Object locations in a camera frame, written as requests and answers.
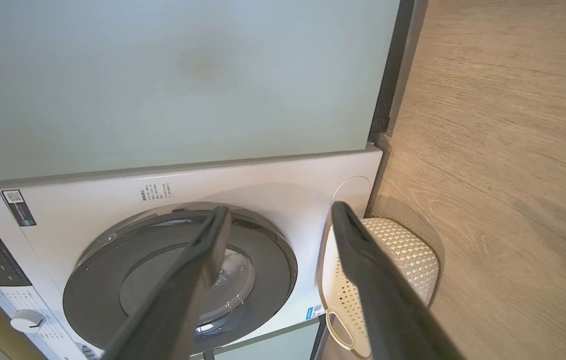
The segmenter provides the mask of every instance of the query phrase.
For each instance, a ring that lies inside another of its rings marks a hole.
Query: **basket handle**
[[[334,330],[334,328],[332,326],[333,319],[337,320],[340,323],[340,325],[343,327],[343,329],[347,333],[347,336],[351,339],[350,344],[348,344],[346,341],[341,339],[341,337],[339,337],[337,332]],[[345,324],[343,323],[343,321],[341,320],[341,318],[339,317],[339,315],[336,312],[334,312],[331,309],[327,310],[327,312],[325,313],[325,324],[327,325],[327,330],[329,330],[331,337],[334,339],[334,341],[337,344],[339,344],[341,347],[343,347],[343,349],[347,349],[347,350],[354,349],[354,337],[352,336],[352,334],[348,330],[347,326],[345,326]]]

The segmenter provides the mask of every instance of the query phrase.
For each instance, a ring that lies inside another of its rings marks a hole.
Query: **white dial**
[[[21,333],[38,333],[43,324],[45,316],[30,309],[18,310],[9,321],[9,325]]]

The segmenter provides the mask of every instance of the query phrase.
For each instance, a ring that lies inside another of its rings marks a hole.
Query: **frosted glass panel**
[[[0,180],[362,150],[399,0],[0,0]]]

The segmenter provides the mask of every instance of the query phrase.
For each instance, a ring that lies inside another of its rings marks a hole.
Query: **front-loading washing machine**
[[[201,353],[318,316],[333,201],[363,215],[381,150],[0,182],[0,307],[50,359],[96,359],[214,207],[230,239],[194,330]]]

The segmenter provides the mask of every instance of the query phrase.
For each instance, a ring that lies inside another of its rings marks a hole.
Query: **qr code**
[[[5,200],[7,200],[7,202],[10,204],[24,202],[23,198],[21,197],[21,192],[18,190],[4,191],[3,196],[5,196]]]

